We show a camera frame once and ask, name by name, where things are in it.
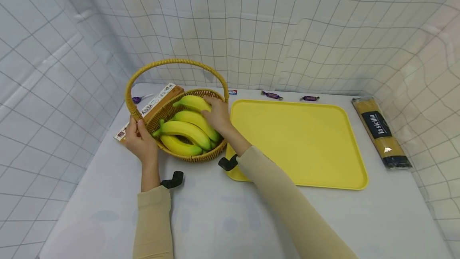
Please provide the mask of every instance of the basket handle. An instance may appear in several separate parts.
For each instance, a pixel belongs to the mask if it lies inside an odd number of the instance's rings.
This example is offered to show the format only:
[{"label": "basket handle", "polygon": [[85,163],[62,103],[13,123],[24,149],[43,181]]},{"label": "basket handle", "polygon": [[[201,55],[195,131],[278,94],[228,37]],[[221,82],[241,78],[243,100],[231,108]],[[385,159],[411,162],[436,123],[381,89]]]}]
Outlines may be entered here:
[{"label": "basket handle", "polygon": [[227,83],[225,82],[225,79],[222,77],[222,75],[220,75],[217,71],[215,71],[214,68],[209,67],[208,65],[205,65],[201,62],[197,62],[197,61],[189,60],[189,59],[182,59],[182,58],[171,58],[171,59],[155,61],[137,70],[136,73],[133,74],[133,76],[131,76],[130,80],[128,81],[126,85],[126,91],[125,91],[126,105],[130,113],[133,115],[134,119],[136,119],[136,121],[142,119],[142,115],[137,109],[136,104],[134,104],[132,96],[131,96],[131,88],[133,87],[134,81],[136,81],[137,77],[139,77],[142,73],[146,72],[147,70],[155,68],[160,65],[165,65],[165,64],[170,64],[170,63],[191,64],[191,65],[201,67],[204,70],[211,72],[221,82],[222,87],[224,87],[225,102],[226,103],[229,102],[229,89],[228,89]]}]

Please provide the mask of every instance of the banana bunch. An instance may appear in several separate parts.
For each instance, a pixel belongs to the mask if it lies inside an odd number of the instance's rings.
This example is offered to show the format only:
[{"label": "banana bunch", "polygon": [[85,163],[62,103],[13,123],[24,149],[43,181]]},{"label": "banana bunch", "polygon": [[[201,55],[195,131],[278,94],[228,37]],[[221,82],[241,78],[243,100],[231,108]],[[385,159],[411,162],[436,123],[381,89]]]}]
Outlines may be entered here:
[{"label": "banana bunch", "polygon": [[[211,106],[203,98],[187,95],[172,106],[184,106],[188,110],[179,111],[168,122],[161,119],[160,128],[152,134],[160,137],[167,149],[182,156],[196,156],[218,145],[220,134],[201,115],[202,110],[211,111]],[[187,138],[193,144],[184,143],[176,136]]]}]

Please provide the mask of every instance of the tabletop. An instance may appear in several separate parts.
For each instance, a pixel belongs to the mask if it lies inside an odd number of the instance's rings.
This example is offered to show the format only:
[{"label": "tabletop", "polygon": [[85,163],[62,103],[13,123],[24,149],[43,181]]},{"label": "tabletop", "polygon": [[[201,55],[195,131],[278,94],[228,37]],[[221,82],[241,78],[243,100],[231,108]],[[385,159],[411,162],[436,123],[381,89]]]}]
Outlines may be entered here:
[{"label": "tabletop", "polygon": [[[139,83],[133,95],[160,92],[163,87]],[[223,93],[222,88],[206,88]],[[285,102],[314,95],[276,93]],[[306,198],[360,259],[451,259],[410,171],[385,169],[351,104],[353,97],[320,96],[319,103],[347,112],[369,185],[361,191],[299,187]],[[261,96],[260,90],[241,89],[230,95],[230,105],[238,99],[273,100]],[[128,120],[129,111],[122,106],[49,235],[41,259],[131,257],[141,166],[113,138]],[[171,189],[175,258],[298,258],[287,231],[254,184],[233,181],[218,166],[222,156],[188,163],[160,152],[161,178],[171,178],[176,170],[185,174],[184,183]]]}]

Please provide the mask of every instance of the hand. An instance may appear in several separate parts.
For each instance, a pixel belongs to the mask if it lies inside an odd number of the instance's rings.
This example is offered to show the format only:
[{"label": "hand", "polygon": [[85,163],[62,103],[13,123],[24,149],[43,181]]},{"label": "hand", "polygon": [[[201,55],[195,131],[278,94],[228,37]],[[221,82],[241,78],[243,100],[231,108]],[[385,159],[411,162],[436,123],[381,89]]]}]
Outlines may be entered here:
[{"label": "hand", "polygon": [[226,131],[233,128],[230,122],[229,105],[221,99],[204,96],[203,99],[211,104],[211,112],[203,110],[202,115],[217,132],[223,135]]},{"label": "hand", "polygon": [[143,120],[136,120],[131,116],[126,128],[126,147],[141,160],[142,166],[158,163],[158,145],[155,139],[145,128]]}]

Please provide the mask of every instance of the grid-patterned backdrop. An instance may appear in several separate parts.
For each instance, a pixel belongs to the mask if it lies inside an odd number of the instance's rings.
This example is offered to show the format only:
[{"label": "grid-patterned backdrop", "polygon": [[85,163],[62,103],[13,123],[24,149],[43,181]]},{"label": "grid-patterned backdrop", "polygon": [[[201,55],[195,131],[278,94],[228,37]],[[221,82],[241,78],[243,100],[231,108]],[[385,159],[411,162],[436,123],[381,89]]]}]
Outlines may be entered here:
[{"label": "grid-patterned backdrop", "polygon": [[[0,255],[41,247],[127,78],[181,57],[213,66],[232,88],[375,96],[460,258],[459,13],[460,0],[0,0]],[[142,81],[219,85],[182,64]],[[33,193],[46,180],[54,191]],[[30,205],[35,213],[21,211]]]}]

